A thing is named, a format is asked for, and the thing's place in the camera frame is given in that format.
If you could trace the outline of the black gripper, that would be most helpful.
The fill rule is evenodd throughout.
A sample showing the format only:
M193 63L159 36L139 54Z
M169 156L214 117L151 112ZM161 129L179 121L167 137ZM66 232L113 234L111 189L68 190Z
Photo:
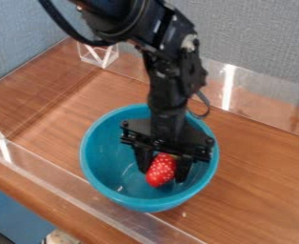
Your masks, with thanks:
M211 157L214 139L202 125L194 124L185 103L163 109L146 104L122 108L121 142L134 151L141 173L149 170L154 152L169 153L177 155L175 183L185 181L193 161L207 162Z

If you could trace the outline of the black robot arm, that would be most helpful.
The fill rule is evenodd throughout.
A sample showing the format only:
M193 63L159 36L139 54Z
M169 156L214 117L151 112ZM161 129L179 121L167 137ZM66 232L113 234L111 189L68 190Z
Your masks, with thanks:
M194 24L165 0L67 0L94 34L79 34L51 0L38 0L47 15L78 42L111 46L129 42L142 54L149 75L149 117L121 122L121 142L134 151L138 170L149 171L155 152L175 157L175 182L191 164L210 160L214 140L186 119L187 100L201 96L207 72L199 58Z

